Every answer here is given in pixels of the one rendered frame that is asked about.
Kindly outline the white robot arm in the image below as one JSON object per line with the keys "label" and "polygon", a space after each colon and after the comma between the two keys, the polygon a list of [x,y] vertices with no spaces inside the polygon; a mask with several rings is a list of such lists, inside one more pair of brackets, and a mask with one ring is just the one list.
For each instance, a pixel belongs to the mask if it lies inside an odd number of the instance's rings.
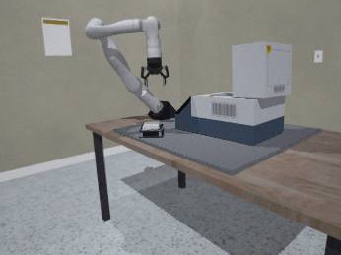
{"label": "white robot arm", "polygon": [[[145,26],[144,26],[145,24]],[[92,18],[85,27],[85,35],[92,40],[99,39],[105,57],[115,72],[122,79],[127,90],[134,93],[153,113],[162,110],[161,102],[147,89],[144,83],[129,69],[129,66],[112,40],[113,35],[124,33],[146,32],[147,58],[163,57],[159,38],[160,22],[153,16],[145,20],[131,19],[105,25],[102,20]]]}

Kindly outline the white benchtop thermal cycler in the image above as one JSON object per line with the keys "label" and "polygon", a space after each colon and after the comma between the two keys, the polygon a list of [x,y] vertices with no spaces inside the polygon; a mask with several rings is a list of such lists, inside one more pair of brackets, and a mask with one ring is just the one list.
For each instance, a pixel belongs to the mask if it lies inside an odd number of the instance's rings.
{"label": "white benchtop thermal cycler", "polygon": [[175,114],[175,128],[250,145],[284,132],[292,45],[234,45],[232,63],[233,91],[191,96]]}

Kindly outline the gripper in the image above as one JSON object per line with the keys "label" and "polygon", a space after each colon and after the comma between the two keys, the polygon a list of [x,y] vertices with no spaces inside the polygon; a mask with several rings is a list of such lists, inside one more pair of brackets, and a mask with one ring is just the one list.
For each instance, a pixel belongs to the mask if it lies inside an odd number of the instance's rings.
{"label": "gripper", "polygon": [[[164,75],[161,71],[164,68],[166,70],[166,75]],[[148,70],[149,72],[147,73],[146,76],[144,76],[144,71]],[[153,58],[147,58],[147,67],[141,67],[141,78],[145,80],[145,85],[148,87],[148,76],[151,75],[158,75],[161,74],[163,77],[163,82],[164,85],[166,84],[166,77],[169,76],[168,66],[163,66],[162,67],[162,58],[161,57],[153,57]]]}

